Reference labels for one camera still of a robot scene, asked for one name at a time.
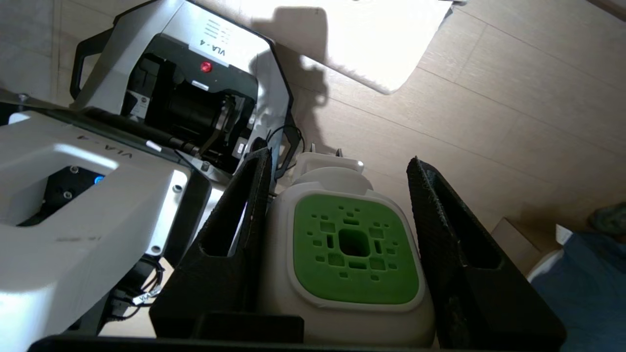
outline label sticker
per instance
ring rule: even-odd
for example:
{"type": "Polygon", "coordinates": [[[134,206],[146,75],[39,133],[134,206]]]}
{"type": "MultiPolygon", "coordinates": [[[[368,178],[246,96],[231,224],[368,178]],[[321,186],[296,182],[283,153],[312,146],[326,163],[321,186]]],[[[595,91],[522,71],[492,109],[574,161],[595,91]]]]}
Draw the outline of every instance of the label sticker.
{"type": "Polygon", "coordinates": [[[233,24],[222,19],[207,18],[203,22],[202,29],[194,34],[189,47],[200,50],[228,66],[229,56],[232,55],[233,27],[233,24]]]}
{"type": "Polygon", "coordinates": [[[148,105],[150,105],[150,98],[139,93],[135,93],[134,91],[128,91],[132,96],[137,99],[137,103],[133,106],[131,110],[131,115],[137,116],[139,118],[146,118],[146,113],[148,112],[148,105]]]}

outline red light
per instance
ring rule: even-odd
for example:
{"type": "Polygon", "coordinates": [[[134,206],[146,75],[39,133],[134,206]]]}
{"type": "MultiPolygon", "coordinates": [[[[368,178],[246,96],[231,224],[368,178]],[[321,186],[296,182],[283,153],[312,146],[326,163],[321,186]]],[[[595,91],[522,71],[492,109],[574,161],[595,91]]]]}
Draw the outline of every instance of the red light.
{"type": "Polygon", "coordinates": [[[203,63],[200,64],[200,70],[202,72],[211,72],[212,69],[213,69],[213,65],[211,65],[210,62],[204,61],[203,63]]]}

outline blue fabric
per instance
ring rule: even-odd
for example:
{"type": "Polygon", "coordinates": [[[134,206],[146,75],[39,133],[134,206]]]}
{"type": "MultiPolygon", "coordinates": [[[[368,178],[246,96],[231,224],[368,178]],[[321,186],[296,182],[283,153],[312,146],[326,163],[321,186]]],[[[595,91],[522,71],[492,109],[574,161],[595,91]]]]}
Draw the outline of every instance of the blue fabric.
{"type": "Polygon", "coordinates": [[[574,234],[531,283],[567,330],[563,352],[626,351],[626,244],[574,234]]]}

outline black cable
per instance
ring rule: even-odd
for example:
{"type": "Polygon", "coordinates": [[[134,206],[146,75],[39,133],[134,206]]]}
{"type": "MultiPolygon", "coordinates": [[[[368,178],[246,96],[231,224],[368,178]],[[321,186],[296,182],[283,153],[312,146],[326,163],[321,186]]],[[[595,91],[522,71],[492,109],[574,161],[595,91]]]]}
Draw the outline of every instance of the black cable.
{"type": "MultiPolygon", "coordinates": [[[[272,131],[271,133],[270,133],[270,132],[268,132],[268,133],[267,133],[267,138],[265,139],[265,142],[267,142],[267,144],[269,144],[269,143],[270,143],[270,140],[272,139],[272,137],[273,137],[273,136],[274,136],[274,135],[275,135],[278,131],[280,131],[280,130],[284,130],[285,128],[294,128],[294,129],[296,130],[296,132],[298,133],[298,139],[299,139],[298,144],[299,144],[300,142],[302,142],[302,153],[304,153],[304,152],[306,151],[307,144],[306,144],[306,141],[304,140],[304,136],[302,135],[302,131],[300,130],[300,128],[298,128],[298,126],[295,126],[295,125],[282,125],[281,127],[276,128],[276,129],[275,129],[274,131],[272,131]]],[[[295,167],[295,165],[296,165],[296,163],[297,163],[297,162],[294,162],[294,164],[293,164],[293,165],[291,165],[291,166],[287,167],[287,169],[286,169],[285,171],[288,171],[288,170],[291,170],[292,168],[294,168],[294,167],[295,167]]]]}
{"type": "MultiPolygon", "coordinates": [[[[154,261],[152,259],[149,258],[145,258],[145,257],[141,257],[139,258],[140,262],[144,262],[148,265],[151,265],[154,270],[155,270],[155,276],[148,281],[148,283],[146,283],[142,288],[141,291],[143,291],[143,293],[146,293],[145,289],[150,287],[150,290],[148,290],[148,292],[154,290],[158,285],[160,285],[163,282],[163,272],[165,271],[165,269],[163,268],[163,266],[158,262],[158,261],[154,261]]],[[[139,311],[140,308],[144,308],[144,307],[150,307],[152,305],[152,303],[140,303],[140,304],[135,304],[133,303],[132,299],[129,298],[121,298],[121,297],[111,297],[112,299],[115,299],[117,301],[121,301],[124,303],[127,303],[129,306],[131,307],[136,307],[136,309],[129,315],[127,316],[119,316],[119,315],[115,315],[115,314],[111,314],[110,315],[110,319],[113,321],[124,321],[127,319],[132,318],[134,315],[137,314],[137,312],[139,311]]]]}
{"type": "Polygon", "coordinates": [[[124,321],[124,320],[128,320],[128,319],[130,319],[130,318],[134,317],[134,316],[135,316],[135,314],[137,314],[137,313],[139,312],[139,309],[141,309],[141,307],[137,307],[137,309],[135,309],[135,311],[133,311],[132,313],[130,313],[130,314],[129,314],[129,315],[127,315],[127,316],[119,316],[119,315],[114,315],[114,314],[111,314],[110,318],[111,318],[111,320],[113,320],[113,321],[124,321]]]}

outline green lid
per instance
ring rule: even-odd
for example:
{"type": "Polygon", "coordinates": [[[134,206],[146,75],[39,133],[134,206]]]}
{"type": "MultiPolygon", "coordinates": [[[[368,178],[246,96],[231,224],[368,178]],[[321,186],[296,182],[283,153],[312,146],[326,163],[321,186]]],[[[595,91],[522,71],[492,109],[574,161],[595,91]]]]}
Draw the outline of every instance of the green lid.
{"type": "Polygon", "coordinates": [[[309,195],[295,206],[293,236],[295,275],[319,298],[402,304],[418,293],[407,233],[385,205],[309,195]]]}

